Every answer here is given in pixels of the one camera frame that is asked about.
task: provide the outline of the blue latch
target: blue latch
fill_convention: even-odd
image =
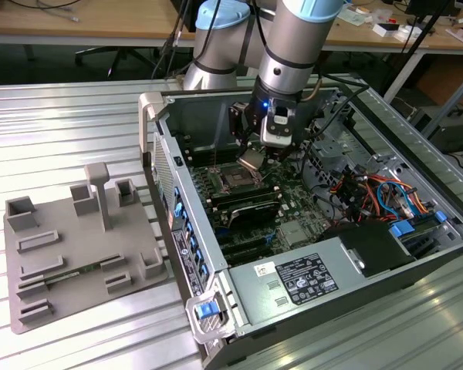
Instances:
[[[208,268],[205,264],[201,266],[201,274],[204,275],[205,278],[209,275]]]
[[[218,304],[215,301],[211,301],[197,306],[196,311],[198,313],[199,320],[210,318],[211,316],[215,316],[220,312]]]
[[[173,211],[174,216],[180,217],[182,215],[183,209],[184,209],[184,205],[181,202],[177,203],[177,205],[175,206],[175,210]]]
[[[448,216],[446,216],[442,210],[438,210],[435,213],[435,218],[437,218],[440,223],[443,223],[448,219]]]
[[[407,220],[403,221],[398,221],[393,224],[391,229],[389,231],[395,236],[395,237],[401,237],[405,234],[413,233],[415,231],[414,227],[410,225],[410,223]]]
[[[191,237],[191,249],[192,252],[195,252],[195,249],[198,247],[198,242],[195,240],[195,237]]]
[[[198,251],[195,253],[195,260],[196,260],[196,264],[200,264],[201,261],[204,260],[204,258],[202,257],[202,252],[201,250],[198,249]]]

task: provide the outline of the chip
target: chip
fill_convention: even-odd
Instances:
[[[290,247],[309,239],[298,221],[286,222],[282,224],[279,229]]]
[[[221,178],[223,179],[223,183],[230,188],[254,185],[255,183],[250,172],[240,167],[221,168]]]

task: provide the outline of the power supply label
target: power supply label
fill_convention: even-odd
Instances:
[[[204,290],[202,289],[202,284],[196,271],[191,250],[185,241],[184,233],[181,231],[174,231],[171,234],[175,242],[175,247],[177,247],[178,256],[180,257],[182,267],[184,268],[185,278],[187,279],[188,286],[192,291],[192,295],[201,295]]]
[[[300,305],[337,291],[338,286],[317,253],[276,266],[294,304]]]

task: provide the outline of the warning label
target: warning label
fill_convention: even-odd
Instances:
[[[279,264],[276,271],[294,304],[303,304],[338,290],[317,253]]]

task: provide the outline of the circuit board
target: circuit board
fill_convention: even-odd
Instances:
[[[237,163],[191,167],[190,171],[223,255],[232,266],[314,243],[330,226],[287,163],[266,174],[249,172]],[[231,225],[234,210],[269,204],[271,213],[262,209],[252,220]]]

